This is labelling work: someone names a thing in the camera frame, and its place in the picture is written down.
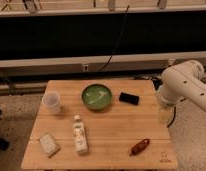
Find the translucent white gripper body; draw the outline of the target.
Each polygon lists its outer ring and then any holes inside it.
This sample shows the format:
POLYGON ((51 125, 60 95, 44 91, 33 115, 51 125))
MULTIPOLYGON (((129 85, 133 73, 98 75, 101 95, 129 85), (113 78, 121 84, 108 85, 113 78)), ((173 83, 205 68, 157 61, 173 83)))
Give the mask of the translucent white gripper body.
POLYGON ((173 118, 173 108, 172 107, 159 107, 158 120, 162 124, 169 124, 173 118))

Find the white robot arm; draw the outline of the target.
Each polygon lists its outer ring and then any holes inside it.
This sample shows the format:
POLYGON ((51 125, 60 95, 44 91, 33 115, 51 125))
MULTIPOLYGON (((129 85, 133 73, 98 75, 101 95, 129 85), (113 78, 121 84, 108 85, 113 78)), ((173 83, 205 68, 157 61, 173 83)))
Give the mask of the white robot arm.
POLYGON ((156 91, 160 105, 158 120, 167 124, 173 117, 173 108, 181 97, 189 99, 206 112, 206 84, 201 79, 204 67, 197 60, 189 60, 166 68, 161 75, 162 84, 156 91))

